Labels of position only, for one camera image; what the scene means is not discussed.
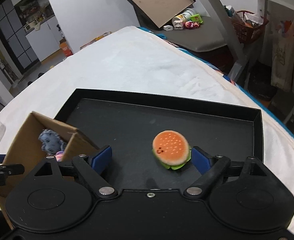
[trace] kitchen counter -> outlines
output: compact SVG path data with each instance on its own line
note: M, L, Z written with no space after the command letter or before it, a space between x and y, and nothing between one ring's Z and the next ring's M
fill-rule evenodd
M54 17L54 16L55 16L55 14L53 14L53 15L47 17L46 19L43 19L43 20L40 22L40 25L42 25L44 22L48 21L49 19L51 19L51 18ZM31 29L29 29L28 31L26 31L26 35L27 35L28 33L31 33L34 29L35 29L35 28L31 28Z

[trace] cardboard box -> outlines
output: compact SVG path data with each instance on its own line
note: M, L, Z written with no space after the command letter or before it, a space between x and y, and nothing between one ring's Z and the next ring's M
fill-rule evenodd
M38 140L39 134L46 128L54 130L65 142L68 142L62 161L70 160L79 154L90 155L98 149L77 128L42 114L31 112L19 129L3 161L3 165L20 163L25 167L24 174L9 176L6 185L0 186L0 208L11 228L12 225L5 211L6 197L37 163L46 157L47 154L41 150L41 142Z

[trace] orange box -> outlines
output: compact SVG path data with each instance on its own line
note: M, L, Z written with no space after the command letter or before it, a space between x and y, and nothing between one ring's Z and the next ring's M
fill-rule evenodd
M69 49L66 41L60 42L59 47L63 50L66 57L73 55L73 53L72 53L71 49Z

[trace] white blanket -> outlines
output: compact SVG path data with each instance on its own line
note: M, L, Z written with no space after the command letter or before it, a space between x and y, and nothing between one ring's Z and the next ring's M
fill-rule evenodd
M54 118L76 88L120 90L259 108L205 63L157 36L126 27L45 73L1 112L6 153L31 111ZM294 194L294 140L263 111L264 163ZM294 233L294 218L289 229Z

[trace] screw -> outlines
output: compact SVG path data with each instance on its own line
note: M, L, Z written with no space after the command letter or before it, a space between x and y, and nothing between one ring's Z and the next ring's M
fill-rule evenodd
M147 197L154 197L154 196L156 196L156 194L155 193L152 193L152 192L149 192L149 193L146 194L146 196Z
M189 195L199 195L203 192L203 190L200 187L189 187L186 192Z
M99 189L99 193L102 195L110 195L113 194L115 190L112 187L101 187Z

